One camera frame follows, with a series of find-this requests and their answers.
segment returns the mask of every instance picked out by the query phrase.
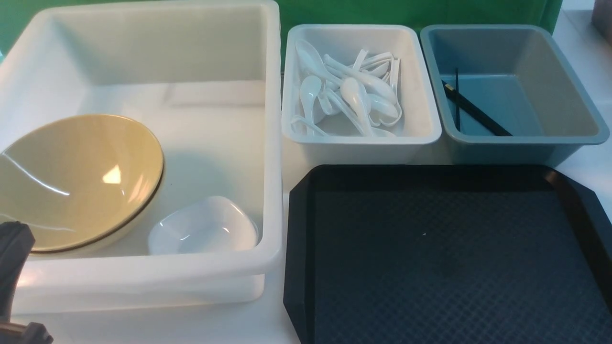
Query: chopsticks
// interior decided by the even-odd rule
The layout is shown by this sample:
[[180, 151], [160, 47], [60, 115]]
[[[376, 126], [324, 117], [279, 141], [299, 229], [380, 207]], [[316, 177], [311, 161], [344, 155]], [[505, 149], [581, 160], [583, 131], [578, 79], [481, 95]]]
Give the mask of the chopsticks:
[[459, 106], [459, 68], [455, 68], [455, 127], [461, 131], [461, 107]]
[[[459, 85], [459, 77], [458, 71], [455, 70], [455, 78], [457, 86]], [[493, 133], [496, 136], [512, 136], [510, 132], [504, 129], [501, 125], [499, 125], [496, 121], [494, 121], [491, 117], [489, 117], [486, 113], [484, 113], [481, 109], [479, 109], [476, 105], [470, 102], [466, 97], [463, 97], [458, 90], [455, 90], [453, 86], [446, 83], [442, 80], [442, 85], [444, 86], [444, 92], [446, 93], [446, 97], [452, 100], [457, 105], [457, 116], [455, 118], [455, 125], [457, 126], [457, 130], [460, 128], [459, 122], [459, 109], [462, 108], [468, 115], [472, 116], [478, 123], [482, 124], [487, 130]]]

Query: white plastic bin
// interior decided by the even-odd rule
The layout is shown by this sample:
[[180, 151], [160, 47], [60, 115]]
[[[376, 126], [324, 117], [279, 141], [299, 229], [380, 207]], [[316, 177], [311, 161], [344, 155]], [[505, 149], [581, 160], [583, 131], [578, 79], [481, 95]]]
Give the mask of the white plastic bin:
[[[125, 238], [91, 256], [26, 262], [14, 313], [242, 302], [282, 247], [280, 24], [269, 0], [154, 1], [39, 13], [0, 65], [0, 151], [82, 113], [158, 137], [165, 182]], [[261, 229], [243, 252], [148, 256], [161, 219], [225, 196]]]
[[[321, 56], [329, 54], [344, 64], [352, 64], [361, 49], [368, 50], [370, 54], [390, 51], [399, 58], [398, 98], [404, 113], [392, 131], [397, 137], [307, 136], [294, 131], [291, 118], [295, 114], [302, 114], [299, 89], [306, 77], [300, 69], [295, 48], [299, 39], [312, 44]], [[321, 123], [323, 130], [326, 129], [325, 125], [325, 121]], [[422, 146], [434, 143], [442, 133], [416, 33], [396, 25], [307, 24], [292, 28], [285, 58], [282, 128], [285, 137], [302, 146], [312, 165], [408, 163]]]

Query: gray-blue container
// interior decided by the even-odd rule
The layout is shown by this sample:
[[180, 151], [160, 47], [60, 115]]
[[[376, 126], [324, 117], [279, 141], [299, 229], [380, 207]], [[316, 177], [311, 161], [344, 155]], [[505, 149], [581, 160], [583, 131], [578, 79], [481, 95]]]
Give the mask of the gray-blue container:
[[[454, 163], [556, 166], [610, 135], [552, 36], [530, 25], [433, 25], [420, 33]], [[513, 136], [494, 136], [456, 107], [442, 80]]]

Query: white countertop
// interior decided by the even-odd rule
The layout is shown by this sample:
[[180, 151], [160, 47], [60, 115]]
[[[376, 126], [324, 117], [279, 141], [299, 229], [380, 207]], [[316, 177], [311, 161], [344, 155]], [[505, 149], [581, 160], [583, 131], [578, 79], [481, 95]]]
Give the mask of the white countertop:
[[[590, 27], [593, 0], [565, 0], [554, 38], [612, 127], [612, 48]], [[593, 189], [612, 215], [612, 140], [584, 147], [558, 170]], [[282, 304], [281, 264], [266, 275], [264, 294], [246, 304], [154, 308], [14, 317], [46, 325], [60, 344], [298, 344]]]

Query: black tray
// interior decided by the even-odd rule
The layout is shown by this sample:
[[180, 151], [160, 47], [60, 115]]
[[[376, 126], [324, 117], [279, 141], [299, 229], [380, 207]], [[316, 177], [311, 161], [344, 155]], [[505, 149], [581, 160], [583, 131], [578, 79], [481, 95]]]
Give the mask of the black tray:
[[612, 343], [612, 226], [543, 166], [320, 166], [292, 191], [303, 344]]

